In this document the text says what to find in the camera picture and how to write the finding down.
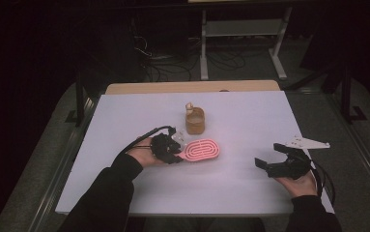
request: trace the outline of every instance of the pink spiral tray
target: pink spiral tray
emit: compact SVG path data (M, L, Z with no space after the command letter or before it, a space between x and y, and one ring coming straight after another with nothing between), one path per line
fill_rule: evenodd
M218 146L211 139L199 139L187 144L179 157L187 161L213 159L218 156Z

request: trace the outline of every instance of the hand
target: hand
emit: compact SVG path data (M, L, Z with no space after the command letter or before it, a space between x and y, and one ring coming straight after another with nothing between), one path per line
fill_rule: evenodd
M283 185L293 198L303 195L317 195L315 179L311 171L296 180L285 177L274 179Z
M143 167L155 165L155 164L162 164L163 161L157 159L151 150L151 142L152 138L148 137L144 140L138 142L134 147L129 151L127 154L134 157Z

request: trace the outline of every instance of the white tabletop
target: white tabletop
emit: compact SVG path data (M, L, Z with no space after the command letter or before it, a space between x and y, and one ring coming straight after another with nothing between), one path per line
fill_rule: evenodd
M187 140L211 138L217 159L146 168L135 180L129 213L139 216L265 216L293 210L288 192L254 165L282 162L273 143L300 135L282 91L168 93L102 96L56 212L67 214L100 171L136 137L161 126L185 129L185 105L206 114L206 130ZM333 209L323 194L328 212Z

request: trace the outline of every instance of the black sleeve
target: black sleeve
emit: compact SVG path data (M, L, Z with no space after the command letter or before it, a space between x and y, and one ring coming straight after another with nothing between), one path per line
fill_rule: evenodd
M294 211L290 214L287 232L338 232L341 225L335 214L326 212L319 196L300 196L292 199Z
M104 168L68 214L59 231L124 231L140 163L120 154Z

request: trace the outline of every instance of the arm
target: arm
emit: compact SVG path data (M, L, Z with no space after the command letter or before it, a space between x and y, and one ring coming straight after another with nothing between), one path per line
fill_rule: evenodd
M341 225L335 214L327 213L321 198L317 195L311 172L297 180L276 178L291 194L294 211L290 214L287 232L313 231L338 232Z
M147 138L137 145L150 143ZM59 231L124 231L134 191L132 181L143 167L157 163L162 162L146 148L119 154L79 199Z

